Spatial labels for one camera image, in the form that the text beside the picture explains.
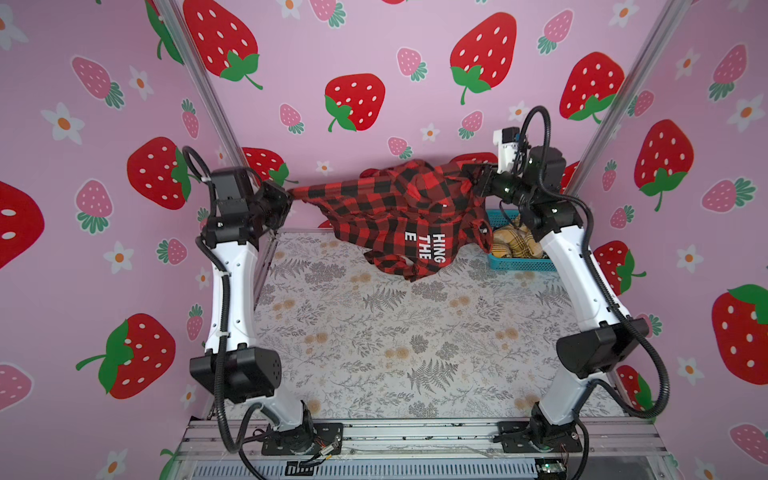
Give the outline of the red black plaid shirt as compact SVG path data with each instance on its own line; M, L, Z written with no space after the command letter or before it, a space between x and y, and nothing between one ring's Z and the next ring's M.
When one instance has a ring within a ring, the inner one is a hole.
M380 271L414 282L449 266L468 244L489 254L493 231L474 191L486 164L423 160L375 174L290 191L316 206L340 241L365 249Z

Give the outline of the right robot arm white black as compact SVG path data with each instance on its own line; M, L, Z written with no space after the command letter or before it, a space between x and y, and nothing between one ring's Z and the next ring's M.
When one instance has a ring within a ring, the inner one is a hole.
M644 326L630 317L599 271L576 203L546 187L546 180L558 177L563 167L556 151L501 145L496 167L483 168L475 186L483 196L517 206L521 222L555 266L577 320L578 333L556 342L561 365L532 408L528 427L498 437L540 451L558 450L577 438L577 418L596 387L618 394L606 375L638 346L632 328Z

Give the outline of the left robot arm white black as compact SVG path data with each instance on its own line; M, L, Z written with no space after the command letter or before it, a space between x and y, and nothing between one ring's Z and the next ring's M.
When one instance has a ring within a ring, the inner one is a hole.
M213 396L213 409L225 448L239 452L248 425L230 428L227 403L260 413L271 428L259 435L295 454L309 451L316 430L306 404L282 386L279 354L260 347L252 331L253 314L267 269L259 254L263 236L274 237L284 224L291 200L272 181L261 181L246 167L205 173L211 213L196 239L211 262L216 281L213 313L203 355L191 359L190 374Z

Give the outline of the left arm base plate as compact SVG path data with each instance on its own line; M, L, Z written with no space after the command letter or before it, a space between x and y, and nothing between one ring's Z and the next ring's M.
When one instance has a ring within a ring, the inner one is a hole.
M262 443L263 456L335 455L341 452L344 424L321 422L272 432Z

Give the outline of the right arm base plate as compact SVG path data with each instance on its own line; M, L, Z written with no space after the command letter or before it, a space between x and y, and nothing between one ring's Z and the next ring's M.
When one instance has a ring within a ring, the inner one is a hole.
M583 446L575 424L549 425L531 418L528 421L501 421L492 442L504 453L561 454L582 453Z

